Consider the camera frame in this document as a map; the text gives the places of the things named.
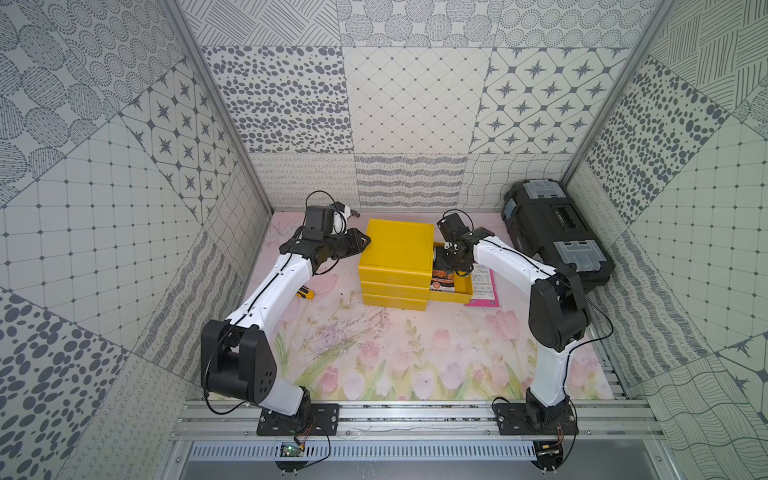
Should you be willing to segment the dark orange fruit seed bag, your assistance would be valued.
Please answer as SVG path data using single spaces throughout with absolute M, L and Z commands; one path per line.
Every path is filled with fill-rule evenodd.
M 445 260 L 444 251 L 441 248 L 435 248 L 433 253 L 430 290 L 444 293 L 455 292 L 455 274 Z

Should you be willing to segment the yellow plastic drawer cabinet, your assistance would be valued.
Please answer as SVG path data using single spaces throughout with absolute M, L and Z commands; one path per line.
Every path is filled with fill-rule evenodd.
M 434 227 L 426 223 L 371 219 L 371 239 L 358 272 L 363 303 L 424 311 L 433 271 Z

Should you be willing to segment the pink seed bag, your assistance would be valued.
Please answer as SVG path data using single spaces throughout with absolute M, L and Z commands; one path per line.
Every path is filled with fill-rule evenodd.
M 467 303 L 468 307 L 496 308 L 500 306 L 494 273 L 488 267 L 475 265 L 471 275 L 472 297 Z

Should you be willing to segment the yellow drawer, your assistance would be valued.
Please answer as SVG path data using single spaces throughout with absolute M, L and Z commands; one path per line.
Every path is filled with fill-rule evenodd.
M 433 250 L 435 248 L 441 248 L 444 251 L 444 246 L 442 243 L 434 243 Z M 444 293 L 444 292 L 431 291 L 430 283 L 429 283 L 428 300 L 435 301 L 435 302 L 446 302 L 446 303 L 456 303 L 456 304 L 466 305 L 471 299 L 472 293 L 473 293 L 471 277 L 470 276 L 460 277 L 455 274 L 455 285 L 456 285 L 455 292 Z

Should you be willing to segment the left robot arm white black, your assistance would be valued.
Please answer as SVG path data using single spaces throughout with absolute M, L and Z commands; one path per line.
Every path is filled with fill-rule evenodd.
M 327 260 L 362 254 L 371 238 L 356 228 L 340 234 L 298 234 L 280 247 L 256 290 L 224 320 L 201 332 L 201 387 L 288 417 L 302 417 L 305 390 L 278 375 L 272 342 L 277 324 L 301 287 Z

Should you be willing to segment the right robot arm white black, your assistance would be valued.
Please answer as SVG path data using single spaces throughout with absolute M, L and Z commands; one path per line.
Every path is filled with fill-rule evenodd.
M 528 295 L 528 329 L 538 342 L 533 381 L 526 394 L 532 407 L 549 412 L 567 407 L 572 352 L 584 343 L 591 315 L 579 275 L 565 265 L 545 265 L 505 244 L 487 229 L 444 235 L 443 257 L 455 272 L 478 264 Z

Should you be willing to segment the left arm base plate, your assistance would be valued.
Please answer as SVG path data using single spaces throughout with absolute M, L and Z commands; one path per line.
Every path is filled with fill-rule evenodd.
M 302 405 L 292 416 L 273 410 L 263 410 L 259 418 L 257 435 L 298 437 L 309 431 L 310 436 L 334 436 L 338 428 L 339 414 L 340 405 L 335 403 Z

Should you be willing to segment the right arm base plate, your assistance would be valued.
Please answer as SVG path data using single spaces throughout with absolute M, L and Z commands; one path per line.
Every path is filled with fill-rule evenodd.
M 537 403 L 496 402 L 491 405 L 500 435 L 577 435 L 578 421 L 570 403 L 552 407 Z

